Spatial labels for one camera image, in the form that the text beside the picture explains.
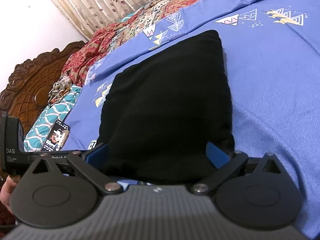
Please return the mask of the person left hand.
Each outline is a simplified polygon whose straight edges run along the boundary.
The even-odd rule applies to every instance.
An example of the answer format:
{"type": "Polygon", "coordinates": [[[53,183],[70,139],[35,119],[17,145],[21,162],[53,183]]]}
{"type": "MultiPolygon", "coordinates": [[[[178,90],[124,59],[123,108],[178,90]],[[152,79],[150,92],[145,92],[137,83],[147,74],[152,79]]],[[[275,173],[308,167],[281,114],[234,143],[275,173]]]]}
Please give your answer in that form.
{"type": "Polygon", "coordinates": [[[19,175],[8,175],[1,188],[1,203],[11,214],[10,198],[20,179],[19,175]]]}

